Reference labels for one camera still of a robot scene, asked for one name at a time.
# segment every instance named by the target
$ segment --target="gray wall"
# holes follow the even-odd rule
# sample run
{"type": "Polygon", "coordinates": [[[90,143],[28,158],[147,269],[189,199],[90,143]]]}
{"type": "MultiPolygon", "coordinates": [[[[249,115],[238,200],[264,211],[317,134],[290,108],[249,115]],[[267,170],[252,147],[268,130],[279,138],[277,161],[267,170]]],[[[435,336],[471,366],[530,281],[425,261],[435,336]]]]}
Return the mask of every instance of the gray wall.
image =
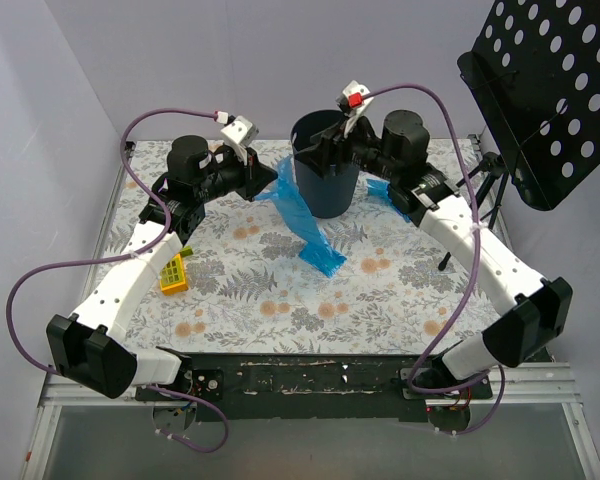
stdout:
{"type": "MultiPolygon", "coordinates": [[[[497,151],[490,132],[482,140],[483,151],[497,151]]],[[[564,334],[549,348],[573,367],[600,455],[600,167],[551,212],[532,210],[509,186],[503,212],[516,254],[573,287],[564,334]]]]}
{"type": "MultiPolygon", "coordinates": [[[[492,0],[47,0],[118,132],[151,108],[229,110],[251,118],[260,138],[287,138],[305,113],[334,108],[356,79],[370,88],[412,81],[449,102],[460,135],[484,127],[456,60],[473,46],[492,0]]],[[[420,112],[448,137],[419,93],[377,100],[375,122],[393,108],[420,112]]],[[[137,138],[174,138],[208,122],[149,120],[137,138]]]]}
{"type": "MultiPolygon", "coordinates": [[[[7,294],[43,262],[93,255],[118,136],[42,0],[0,0],[0,479],[18,478],[43,374],[11,344],[7,294]]],[[[44,329],[79,299],[84,270],[42,274],[16,299],[17,330],[50,360],[44,329]]]]}

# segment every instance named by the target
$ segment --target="black trash bin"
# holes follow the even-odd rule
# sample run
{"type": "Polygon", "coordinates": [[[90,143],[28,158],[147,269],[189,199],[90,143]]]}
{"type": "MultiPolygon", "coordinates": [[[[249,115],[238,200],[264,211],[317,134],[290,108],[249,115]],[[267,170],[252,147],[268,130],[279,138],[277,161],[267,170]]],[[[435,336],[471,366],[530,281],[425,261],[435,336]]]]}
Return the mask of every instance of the black trash bin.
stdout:
{"type": "Polygon", "coordinates": [[[343,113],[338,110],[320,110],[302,117],[291,130],[296,183],[300,195],[307,202],[314,217],[334,218],[347,211],[353,199],[360,169],[350,164],[339,175],[320,178],[305,164],[295,160],[295,154],[311,146],[309,139],[312,135],[325,130],[342,118],[343,113]]]}

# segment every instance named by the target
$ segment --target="black perforated panel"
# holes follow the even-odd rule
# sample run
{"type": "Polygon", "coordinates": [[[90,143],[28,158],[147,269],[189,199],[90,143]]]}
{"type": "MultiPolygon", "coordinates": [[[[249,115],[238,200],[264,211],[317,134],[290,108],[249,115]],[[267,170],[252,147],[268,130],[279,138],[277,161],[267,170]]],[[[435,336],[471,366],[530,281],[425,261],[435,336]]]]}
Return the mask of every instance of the black perforated panel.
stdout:
{"type": "Polygon", "coordinates": [[[600,0],[498,0],[458,66],[527,204],[600,164],[600,0]]]}

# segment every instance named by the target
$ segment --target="blue cloth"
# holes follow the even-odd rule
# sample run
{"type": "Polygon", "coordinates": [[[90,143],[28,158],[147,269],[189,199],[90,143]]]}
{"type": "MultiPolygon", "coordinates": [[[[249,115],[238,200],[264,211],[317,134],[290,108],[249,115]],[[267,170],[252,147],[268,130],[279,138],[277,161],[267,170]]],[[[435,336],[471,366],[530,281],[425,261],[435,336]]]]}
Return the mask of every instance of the blue cloth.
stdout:
{"type": "Polygon", "coordinates": [[[332,277],[347,258],[329,244],[300,195],[293,181],[291,155],[278,163],[277,170],[278,180],[271,191],[258,195],[256,200],[273,201],[289,230],[307,242],[299,257],[327,277],[332,277]]]}
{"type": "Polygon", "coordinates": [[[404,215],[402,212],[400,212],[400,210],[398,210],[393,205],[393,202],[389,198],[388,189],[389,182],[385,182],[384,180],[377,180],[375,178],[367,179],[367,193],[371,196],[380,197],[381,199],[383,199],[385,202],[391,205],[394,208],[394,210],[398,212],[407,223],[410,223],[411,219],[408,216],[404,215]]]}

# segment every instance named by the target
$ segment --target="floral tablecloth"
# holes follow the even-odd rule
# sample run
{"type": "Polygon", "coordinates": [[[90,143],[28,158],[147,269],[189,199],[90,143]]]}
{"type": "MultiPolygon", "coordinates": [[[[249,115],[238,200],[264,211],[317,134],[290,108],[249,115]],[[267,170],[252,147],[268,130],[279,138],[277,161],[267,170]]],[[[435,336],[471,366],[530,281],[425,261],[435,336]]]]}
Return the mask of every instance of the floral tablecloth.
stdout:
{"type": "MultiPolygon", "coordinates": [[[[137,144],[132,165],[147,184],[166,170],[169,146],[137,144]]],[[[253,146],[272,166],[290,153],[288,141],[253,146]]],[[[462,140],[461,146],[465,161],[474,165],[471,142],[462,140]]],[[[460,178],[451,141],[432,140],[429,159],[452,180],[460,178]]],[[[344,215],[319,221],[332,245],[347,256],[331,279],[297,257],[304,242],[287,229],[270,201],[248,203],[230,194],[209,203],[189,243],[194,255],[185,258],[189,290],[164,296],[156,282],[125,344],[183,352],[421,353],[457,305],[468,275],[454,261],[439,272],[440,245],[369,196],[366,178],[361,174],[344,215]]],[[[127,179],[105,255],[127,243],[146,200],[127,179]]],[[[100,267],[98,281],[109,268],[100,267]]],[[[496,318],[485,294],[477,291],[438,351],[496,318]]]]}

